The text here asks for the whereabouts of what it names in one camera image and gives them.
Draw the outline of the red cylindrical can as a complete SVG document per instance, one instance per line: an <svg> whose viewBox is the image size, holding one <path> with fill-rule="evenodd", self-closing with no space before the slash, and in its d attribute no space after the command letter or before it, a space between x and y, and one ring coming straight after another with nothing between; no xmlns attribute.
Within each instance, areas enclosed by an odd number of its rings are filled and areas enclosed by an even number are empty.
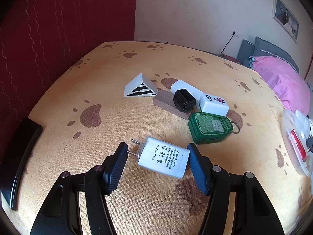
<svg viewBox="0 0 313 235"><path fill-rule="evenodd" d="M299 152L301 159L304 160L306 158L306 151L305 148L303 147L301 140L299 139L295 129L291 130L291 138L293 143L295 144L297 151Z"/></svg>

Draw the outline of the green bottle-shaped tin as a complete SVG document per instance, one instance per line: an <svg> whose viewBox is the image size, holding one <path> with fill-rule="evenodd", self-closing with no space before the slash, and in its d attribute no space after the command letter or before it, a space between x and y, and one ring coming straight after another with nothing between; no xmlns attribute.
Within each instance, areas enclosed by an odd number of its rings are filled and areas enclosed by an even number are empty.
<svg viewBox="0 0 313 235"><path fill-rule="evenodd" d="M191 113L188 126L196 144L223 141L233 131L233 125L227 117L204 112Z"/></svg>

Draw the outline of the gold ring keychain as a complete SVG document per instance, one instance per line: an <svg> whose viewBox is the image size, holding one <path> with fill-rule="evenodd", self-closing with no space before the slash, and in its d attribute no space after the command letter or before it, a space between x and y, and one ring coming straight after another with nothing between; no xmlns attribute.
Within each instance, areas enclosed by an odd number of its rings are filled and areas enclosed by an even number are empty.
<svg viewBox="0 0 313 235"><path fill-rule="evenodd" d="M239 134L240 133L240 126L234 121L231 121L231 124L233 126L232 133L233 134Z"/></svg>

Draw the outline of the white usb charger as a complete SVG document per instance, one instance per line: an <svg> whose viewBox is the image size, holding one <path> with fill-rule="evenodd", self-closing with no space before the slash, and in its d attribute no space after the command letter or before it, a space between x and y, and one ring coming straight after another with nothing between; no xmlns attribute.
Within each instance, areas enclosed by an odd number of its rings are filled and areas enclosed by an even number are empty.
<svg viewBox="0 0 313 235"><path fill-rule="evenodd" d="M136 153L128 152L137 157L138 166L178 179L184 176L190 150L149 136L144 142L131 141L139 146Z"/></svg>

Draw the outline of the white mahjong tile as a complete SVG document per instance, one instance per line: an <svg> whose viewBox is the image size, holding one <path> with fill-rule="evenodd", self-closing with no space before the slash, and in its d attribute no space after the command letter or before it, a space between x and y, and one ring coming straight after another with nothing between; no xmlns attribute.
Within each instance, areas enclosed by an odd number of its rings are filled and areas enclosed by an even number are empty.
<svg viewBox="0 0 313 235"><path fill-rule="evenodd" d="M226 116L229 111L229 106L223 98L207 93L202 93L199 105L201 112L208 114Z"/></svg>

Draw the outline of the black ribbed plastic cap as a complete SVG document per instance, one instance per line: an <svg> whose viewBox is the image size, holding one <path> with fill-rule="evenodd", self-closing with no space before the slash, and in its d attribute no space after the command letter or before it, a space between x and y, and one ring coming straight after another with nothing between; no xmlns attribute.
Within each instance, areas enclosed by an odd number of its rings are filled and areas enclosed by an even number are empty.
<svg viewBox="0 0 313 235"><path fill-rule="evenodd" d="M196 105L196 99L186 89L177 90L173 101L176 108L181 112L192 111Z"/></svg>

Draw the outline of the dark brown wooden block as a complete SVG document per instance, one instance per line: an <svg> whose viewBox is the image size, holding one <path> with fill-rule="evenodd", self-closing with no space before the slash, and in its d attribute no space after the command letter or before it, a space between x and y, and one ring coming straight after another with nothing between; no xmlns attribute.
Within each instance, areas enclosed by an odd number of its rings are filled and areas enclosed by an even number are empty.
<svg viewBox="0 0 313 235"><path fill-rule="evenodd" d="M159 108L166 110L180 118L185 120L189 119L191 112L181 112L179 111L173 101L174 94L168 91L161 89L157 95L153 98L153 104L158 106Z"/></svg>

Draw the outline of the zebra striped triangular block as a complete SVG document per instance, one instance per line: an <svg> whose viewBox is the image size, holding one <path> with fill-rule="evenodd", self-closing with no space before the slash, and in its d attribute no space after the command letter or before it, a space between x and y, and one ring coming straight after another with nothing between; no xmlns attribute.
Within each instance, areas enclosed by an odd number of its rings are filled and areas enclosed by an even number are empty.
<svg viewBox="0 0 313 235"><path fill-rule="evenodd" d="M154 97L157 86L142 73L133 78L124 88L125 97Z"/></svg>

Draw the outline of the clear plastic bowl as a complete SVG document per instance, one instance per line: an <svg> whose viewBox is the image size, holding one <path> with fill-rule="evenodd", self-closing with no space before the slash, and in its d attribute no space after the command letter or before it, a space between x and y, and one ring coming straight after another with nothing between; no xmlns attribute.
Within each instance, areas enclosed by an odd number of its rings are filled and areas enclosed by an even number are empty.
<svg viewBox="0 0 313 235"><path fill-rule="evenodd" d="M307 177L312 176L312 119L296 110L283 110L283 141L296 171Z"/></svg>

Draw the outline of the pink quilt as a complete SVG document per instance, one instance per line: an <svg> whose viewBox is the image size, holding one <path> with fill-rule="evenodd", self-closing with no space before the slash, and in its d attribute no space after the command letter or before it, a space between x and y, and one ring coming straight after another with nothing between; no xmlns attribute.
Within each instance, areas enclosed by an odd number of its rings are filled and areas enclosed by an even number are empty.
<svg viewBox="0 0 313 235"><path fill-rule="evenodd" d="M249 62L251 68L270 86L286 109L309 114L309 88L287 61L273 56L250 56Z"/></svg>

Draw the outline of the yellow paw print blanket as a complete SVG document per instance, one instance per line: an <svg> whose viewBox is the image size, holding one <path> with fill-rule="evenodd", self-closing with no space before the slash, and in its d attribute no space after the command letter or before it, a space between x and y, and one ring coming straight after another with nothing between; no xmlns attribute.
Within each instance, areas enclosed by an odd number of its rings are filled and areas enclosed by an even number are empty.
<svg viewBox="0 0 313 235"><path fill-rule="evenodd" d="M179 170L193 142L189 121L155 104L146 77L159 92L184 81L229 107L231 133L198 150L232 174L260 182L289 234L312 203L312 184L294 168L284 144L284 106L254 70L189 48L148 43L103 43L77 60L41 96L29 114L43 131L22 172L17 209L2 207L21 234L63 171L87 172L121 142L128 160L106 197L118 234L197 234L209 198L190 166Z"/></svg>

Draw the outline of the black phone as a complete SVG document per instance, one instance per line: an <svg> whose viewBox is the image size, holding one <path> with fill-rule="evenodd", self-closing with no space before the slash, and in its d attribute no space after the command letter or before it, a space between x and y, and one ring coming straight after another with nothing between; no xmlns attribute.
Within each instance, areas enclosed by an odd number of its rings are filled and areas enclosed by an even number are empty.
<svg viewBox="0 0 313 235"><path fill-rule="evenodd" d="M42 131L42 125L25 118L7 146L1 164L1 193L12 210L16 210L17 193L25 165Z"/></svg>

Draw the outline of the grey bed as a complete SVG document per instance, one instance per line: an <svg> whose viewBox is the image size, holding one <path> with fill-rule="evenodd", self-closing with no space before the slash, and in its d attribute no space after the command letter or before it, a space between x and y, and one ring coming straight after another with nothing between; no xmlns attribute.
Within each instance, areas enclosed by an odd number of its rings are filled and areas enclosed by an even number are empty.
<svg viewBox="0 0 313 235"><path fill-rule="evenodd" d="M243 40L237 55L237 61L247 68L252 68L250 57L255 56L273 56L281 58L293 67L299 74L300 70L293 58L283 49L269 41L263 40L260 37L255 38L255 43Z"/></svg>

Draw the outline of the red curtain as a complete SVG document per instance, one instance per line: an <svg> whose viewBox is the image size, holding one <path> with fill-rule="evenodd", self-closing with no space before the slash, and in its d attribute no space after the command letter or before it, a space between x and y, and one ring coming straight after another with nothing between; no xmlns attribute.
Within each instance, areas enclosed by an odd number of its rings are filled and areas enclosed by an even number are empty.
<svg viewBox="0 0 313 235"><path fill-rule="evenodd" d="M136 0L1 0L1 153L20 121L78 60L134 40Z"/></svg>

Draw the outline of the framed wall photo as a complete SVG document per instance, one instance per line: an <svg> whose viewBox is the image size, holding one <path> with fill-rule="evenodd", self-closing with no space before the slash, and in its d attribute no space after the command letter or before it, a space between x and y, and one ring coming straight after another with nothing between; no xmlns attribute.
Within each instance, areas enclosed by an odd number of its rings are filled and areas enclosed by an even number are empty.
<svg viewBox="0 0 313 235"><path fill-rule="evenodd" d="M282 0L274 0L272 18L290 35L295 43L298 41L300 23Z"/></svg>

